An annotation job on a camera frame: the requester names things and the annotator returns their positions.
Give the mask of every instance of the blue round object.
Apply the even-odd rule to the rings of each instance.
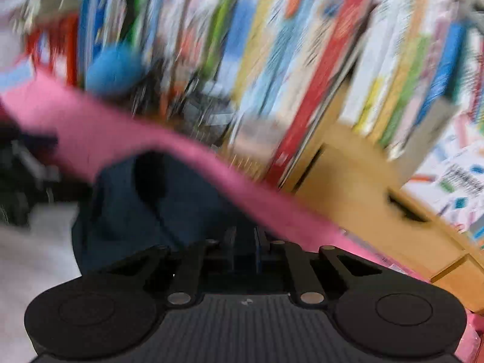
[[[100,96],[126,93],[144,75],[141,56],[126,44],[102,50],[86,73],[86,90]]]

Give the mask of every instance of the metal screw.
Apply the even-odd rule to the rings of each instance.
[[[190,302],[192,298],[188,293],[185,292],[175,292],[168,296],[168,301],[173,305],[182,305]]]
[[[324,300],[324,296],[318,292],[304,292],[300,298],[306,304],[319,304]]]

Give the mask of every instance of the white surface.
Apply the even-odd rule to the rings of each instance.
[[[80,275],[71,246],[77,207],[36,208],[31,229],[0,226],[0,363],[35,356],[24,328],[27,305],[41,292]]]

